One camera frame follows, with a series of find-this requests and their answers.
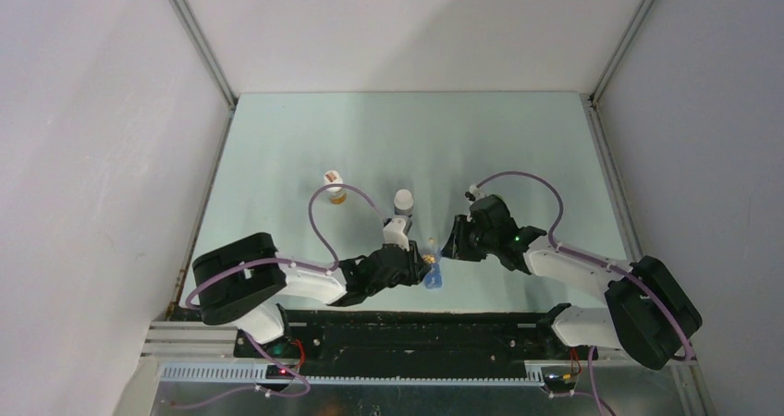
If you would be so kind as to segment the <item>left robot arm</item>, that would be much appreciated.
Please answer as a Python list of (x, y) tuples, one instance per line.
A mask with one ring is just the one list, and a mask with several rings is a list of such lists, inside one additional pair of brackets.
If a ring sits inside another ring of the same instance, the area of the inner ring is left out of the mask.
[(186, 305), (199, 312), (204, 324), (231, 324), (276, 358), (292, 345), (279, 298), (351, 307), (387, 288), (420, 285), (429, 270), (414, 242), (407, 249), (385, 243), (368, 256), (328, 268), (280, 257), (272, 236), (259, 232), (199, 256), (192, 264), (195, 288)]

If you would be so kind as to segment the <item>blue pill organizer box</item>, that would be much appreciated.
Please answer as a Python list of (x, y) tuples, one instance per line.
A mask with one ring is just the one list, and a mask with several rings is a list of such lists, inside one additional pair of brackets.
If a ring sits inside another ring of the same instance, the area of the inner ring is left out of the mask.
[(443, 286), (443, 276), (440, 269), (441, 254), (436, 251), (432, 254), (425, 254), (422, 258), (429, 268), (423, 280), (425, 288), (440, 289)]

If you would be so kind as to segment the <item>white bottle orange label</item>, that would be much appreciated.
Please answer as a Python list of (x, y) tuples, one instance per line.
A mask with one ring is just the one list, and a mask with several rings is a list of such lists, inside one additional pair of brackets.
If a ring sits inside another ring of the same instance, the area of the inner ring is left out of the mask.
[(324, 186), (331, 203), (341, 204), (347, 199), (348, 193), (344, 187), (344, 180), (338, 171), (328, 170), (325, 172)]

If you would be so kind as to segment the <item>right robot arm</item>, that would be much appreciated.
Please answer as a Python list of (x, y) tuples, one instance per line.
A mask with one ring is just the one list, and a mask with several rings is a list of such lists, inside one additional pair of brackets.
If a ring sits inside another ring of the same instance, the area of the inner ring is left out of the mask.
[(478, 263), (496, 257), (509, 271), (550, 278), (600, 301), (597, 308), (554, 307), (541, 322), (541, 352), (560, 359), (573, 347), (624, 351), (651, 370), (685, 357), (704, 320), (667, 266), (652, 256), (637, 262), (584, 253), (536, 226), (520, 226), (496, 196), (475, 198), (458, 214), (443, 257)]

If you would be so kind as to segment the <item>white pill bottle blue label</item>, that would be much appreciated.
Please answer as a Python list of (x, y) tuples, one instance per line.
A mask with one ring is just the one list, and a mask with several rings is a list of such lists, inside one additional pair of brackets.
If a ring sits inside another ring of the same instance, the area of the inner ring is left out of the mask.
[(410, 190), (401, 189), (395, 193), (394, 210), (396, 215), (411, 217), (414, 209), (414, 198)]

